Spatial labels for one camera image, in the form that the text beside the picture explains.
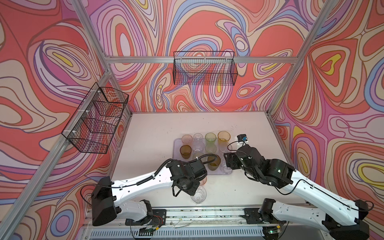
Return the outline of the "clear faceted cup back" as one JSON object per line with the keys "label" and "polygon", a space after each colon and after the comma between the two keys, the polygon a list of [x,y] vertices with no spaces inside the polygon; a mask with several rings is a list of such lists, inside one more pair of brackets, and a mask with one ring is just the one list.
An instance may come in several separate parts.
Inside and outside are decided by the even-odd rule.
{"label": "clear faceted cup back", "polygon": [[228,167],[226,167],[226,166],[223,166],[223,167],[221,168],[221,171],[222,171],[222,173],[225,174],[225,175],[229,175],[229,174],[231,174],[231,173],[233,172],[233,170],[232,170],[231,168],[228,168]]}

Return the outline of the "pink cup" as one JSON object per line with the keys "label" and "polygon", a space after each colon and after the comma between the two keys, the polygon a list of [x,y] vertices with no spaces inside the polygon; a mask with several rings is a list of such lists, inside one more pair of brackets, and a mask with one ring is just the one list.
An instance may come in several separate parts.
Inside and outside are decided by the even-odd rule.
{"label": "pink cup", "polygon": [[207,177],[203,178],[201,181],[200,181],[200,185],[203,186],[205,185],[207,182]]}

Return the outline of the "amber cup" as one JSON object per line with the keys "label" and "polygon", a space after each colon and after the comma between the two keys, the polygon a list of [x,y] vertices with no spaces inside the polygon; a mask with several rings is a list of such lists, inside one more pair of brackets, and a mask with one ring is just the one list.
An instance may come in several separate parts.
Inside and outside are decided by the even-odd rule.
{"label": "amber cup", "polygon": [[208,168],[211,170],[211,171],[216,171],[217,168],[220,166],[221,164],[221,158],[218,156],[218,155],[215,155],[215,156],[209,156],[208,157]]}
{"label": "amber cup", "polygon": [[183,159],[189,159],[192,154],[192,148],[189,145],[183,145],[180,147],[180,154]]}

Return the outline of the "yellow plastic cup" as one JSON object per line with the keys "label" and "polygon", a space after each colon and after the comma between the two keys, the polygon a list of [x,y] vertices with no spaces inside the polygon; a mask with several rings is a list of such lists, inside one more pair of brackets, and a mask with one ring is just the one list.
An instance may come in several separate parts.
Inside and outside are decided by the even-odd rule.
{"label": "yellow plastic cup", "polygon": [[231,134],[227,131],[220,131],[217,136],[219,144],[228,144],[231,139]]}

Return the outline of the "pale green cup front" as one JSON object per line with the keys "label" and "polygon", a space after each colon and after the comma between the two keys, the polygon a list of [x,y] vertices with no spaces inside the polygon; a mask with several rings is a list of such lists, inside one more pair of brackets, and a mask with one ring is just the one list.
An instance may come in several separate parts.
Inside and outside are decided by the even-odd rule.
{"label": "pale green cup front", "polygon": [[207,154],[215,154],[217,152],[217,146],[214,144],[206,145],[205,151]]}

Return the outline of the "bright green cup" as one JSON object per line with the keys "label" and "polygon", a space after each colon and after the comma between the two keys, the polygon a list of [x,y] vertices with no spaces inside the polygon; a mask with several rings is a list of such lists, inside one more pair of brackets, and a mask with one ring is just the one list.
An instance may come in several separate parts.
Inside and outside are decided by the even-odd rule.
{"label": "bright green cup", "polygon": [[217,140],[217,136],[215,133],[210,132],[205,135],[206,146],[215,145],[216,140]]}

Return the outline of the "peach cup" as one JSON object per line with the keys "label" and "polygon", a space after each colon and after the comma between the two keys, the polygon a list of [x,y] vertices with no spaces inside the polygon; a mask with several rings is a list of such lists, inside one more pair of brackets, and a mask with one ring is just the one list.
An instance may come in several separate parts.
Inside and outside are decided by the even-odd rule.
{"label": "peach cup", "polygon": [[193,142],[193,137],[189,134],[182,136],[182,143],[184,145],[190,145]]}

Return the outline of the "small clear cup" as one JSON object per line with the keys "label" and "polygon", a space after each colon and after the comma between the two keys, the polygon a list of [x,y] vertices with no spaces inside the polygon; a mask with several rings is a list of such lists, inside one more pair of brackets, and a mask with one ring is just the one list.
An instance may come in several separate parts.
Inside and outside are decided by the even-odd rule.
{"label": "small clear cup", "polygon": [[202,143],[203,142],[203,135],[201,133],[194,134],[193,142],[194,143]]}

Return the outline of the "pale green large cup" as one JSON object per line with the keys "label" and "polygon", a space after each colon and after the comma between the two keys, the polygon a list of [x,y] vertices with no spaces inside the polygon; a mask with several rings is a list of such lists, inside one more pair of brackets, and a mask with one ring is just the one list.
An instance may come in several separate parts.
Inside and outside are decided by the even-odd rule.
{"label": "pale green large cup", "polygon": [[201,160],[201,159],[203,158],[203,155],[204,155],[203,152],[195,151],[195,152],[193,153],[193,158],[192,158],[192,160],[198,160],[198,159]]}

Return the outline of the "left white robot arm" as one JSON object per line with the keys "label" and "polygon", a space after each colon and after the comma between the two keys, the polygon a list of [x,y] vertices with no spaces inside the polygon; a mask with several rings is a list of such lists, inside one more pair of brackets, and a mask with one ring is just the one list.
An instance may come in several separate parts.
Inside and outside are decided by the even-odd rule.
{"label": "left white robot arm", "polygon": [[207,174],[201,160],[168,159],[156,171],[135,178],[113,182],[104,177],[91,194],[92,224],[98,227],[118,218],[145,224],[153,216],[152,206],[148,200],[135,202],[134,198],[165,188],[178,188],[172,191],[174,197],[180,192],[194,196]]}

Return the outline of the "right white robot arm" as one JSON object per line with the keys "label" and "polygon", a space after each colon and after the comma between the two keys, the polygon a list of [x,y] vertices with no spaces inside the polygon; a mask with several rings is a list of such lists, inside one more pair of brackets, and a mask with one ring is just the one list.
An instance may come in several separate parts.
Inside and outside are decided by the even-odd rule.
{"label": "right white robot arm", "polygon": [[274,187],[284,196],[296,195],[312,207],[287,205],[264,199],[256,213],[248,213],[251,223],[294,222],[317,228],[335,240],[367,240],[370,227],[364,222],[370,208],[363,200],[348,200],[311,181],[293,166],[279,159],[266,160],[258,152],[225,153],[227,166],[241,169],[249,180]]}

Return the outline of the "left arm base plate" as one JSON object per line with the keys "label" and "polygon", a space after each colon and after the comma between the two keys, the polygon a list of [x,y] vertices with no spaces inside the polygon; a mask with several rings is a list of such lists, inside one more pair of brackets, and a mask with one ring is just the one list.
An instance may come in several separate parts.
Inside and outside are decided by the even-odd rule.
{"label": "left arm base plate", "polygon": [[131,219],[126,219],[126,226],[152,226],[152,227],[161,227],[166,224],[166,209],[155,209],[144,219],[135,222]]}

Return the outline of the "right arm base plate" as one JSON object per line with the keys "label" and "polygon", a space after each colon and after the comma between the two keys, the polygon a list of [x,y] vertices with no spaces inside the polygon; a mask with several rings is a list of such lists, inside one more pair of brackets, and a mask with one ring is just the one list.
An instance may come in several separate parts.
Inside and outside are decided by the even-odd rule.
{"label": "right arm base plate", "polygon": [[286,221],[280,221],[273,216],[272,210],[263,210],[260,208],[245,208],[242,215],[247,224],[285,224]]}

